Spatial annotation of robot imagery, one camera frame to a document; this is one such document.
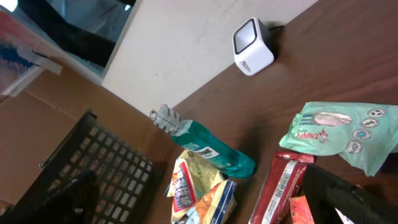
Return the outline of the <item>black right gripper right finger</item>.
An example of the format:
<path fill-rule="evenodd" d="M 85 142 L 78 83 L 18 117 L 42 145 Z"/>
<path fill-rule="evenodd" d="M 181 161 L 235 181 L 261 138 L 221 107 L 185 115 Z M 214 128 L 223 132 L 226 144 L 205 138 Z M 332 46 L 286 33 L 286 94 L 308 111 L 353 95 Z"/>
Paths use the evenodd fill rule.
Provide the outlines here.
<path fill-rule="evenodd" d="M 342 213 L 354 223 L 397 224 L 397 207 L 331 172 L 309 164 L 303 192 L 315 223 L 342 223 Z"/>

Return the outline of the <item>yellow white snack bag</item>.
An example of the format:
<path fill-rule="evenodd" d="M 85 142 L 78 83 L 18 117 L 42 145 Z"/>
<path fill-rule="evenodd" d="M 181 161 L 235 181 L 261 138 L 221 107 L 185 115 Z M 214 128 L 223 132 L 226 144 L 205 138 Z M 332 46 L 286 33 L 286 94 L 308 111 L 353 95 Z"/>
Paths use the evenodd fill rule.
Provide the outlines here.
<path fill-rule="evenodd" d="M 237 183 L 208 161 L 185 150 L 176 159 L 167 196 L 172 224 L 225 224 L 236 206 Z"/>

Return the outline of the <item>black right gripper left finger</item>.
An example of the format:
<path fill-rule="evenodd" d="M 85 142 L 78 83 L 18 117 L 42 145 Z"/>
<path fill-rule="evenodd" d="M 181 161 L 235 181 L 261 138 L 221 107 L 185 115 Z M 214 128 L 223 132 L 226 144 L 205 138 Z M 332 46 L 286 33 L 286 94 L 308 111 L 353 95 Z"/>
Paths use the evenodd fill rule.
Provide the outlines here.
<path fill-rule="evenodd" d="M 88 171 L 46 193 L 21 199 L 1 215 L 1 223 L 91 223 L 99 196 L 97 176 Z"/>

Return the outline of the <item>orange snack packet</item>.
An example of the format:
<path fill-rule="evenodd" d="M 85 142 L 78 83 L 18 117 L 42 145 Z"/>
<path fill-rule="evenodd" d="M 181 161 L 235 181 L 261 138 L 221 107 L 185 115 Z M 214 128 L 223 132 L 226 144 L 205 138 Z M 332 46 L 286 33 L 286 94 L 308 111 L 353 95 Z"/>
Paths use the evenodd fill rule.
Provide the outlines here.
<path fill-rule="evenodd" d="M 305 196 L 290 198 L 293 224 L 315 224 Z"/>

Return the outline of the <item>teal wet wipes pack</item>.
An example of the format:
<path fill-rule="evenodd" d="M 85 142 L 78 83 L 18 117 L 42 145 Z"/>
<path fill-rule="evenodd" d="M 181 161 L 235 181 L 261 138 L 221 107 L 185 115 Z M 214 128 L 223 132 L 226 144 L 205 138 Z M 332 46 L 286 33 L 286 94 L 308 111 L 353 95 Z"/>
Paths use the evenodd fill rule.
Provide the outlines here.
<path fill-rule="evenodd" d="M 307 102 L 279 145 L 314 156 L 337 154 L 374 176 L 388 155 L 397 152 L 397 106 Z"/>

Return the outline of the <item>red snack bar wrapper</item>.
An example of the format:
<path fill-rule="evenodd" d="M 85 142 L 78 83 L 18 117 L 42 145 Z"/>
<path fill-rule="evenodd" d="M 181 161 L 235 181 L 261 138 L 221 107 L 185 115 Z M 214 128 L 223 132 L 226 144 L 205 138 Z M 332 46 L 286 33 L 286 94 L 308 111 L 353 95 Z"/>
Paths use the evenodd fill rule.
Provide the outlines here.
<path fill-rule="evenodd" d="M 302 186 L 307 166 L 314 162 L 313 155 L 275 152 L 249 223 L 275 224 L 283 221 L 290 210 L 290 199 L 297 195 Z"/>

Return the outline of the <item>blue mouthwash bottle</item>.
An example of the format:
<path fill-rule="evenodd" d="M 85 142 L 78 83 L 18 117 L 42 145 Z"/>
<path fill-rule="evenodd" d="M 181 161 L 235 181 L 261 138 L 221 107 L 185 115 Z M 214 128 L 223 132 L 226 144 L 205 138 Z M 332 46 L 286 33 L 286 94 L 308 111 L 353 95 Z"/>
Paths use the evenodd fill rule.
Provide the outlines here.
<path fill-rule="evenodd" d="M 162 105 L 157 111 L 152 110 L 149 118 L 158 128 L 171 135 L 180 147 L 202 157 L 228 177 L 247 178 L 254 174 L 254 160 L 229 147 L 199 122 L 183 119 L 167 105 Z"/>

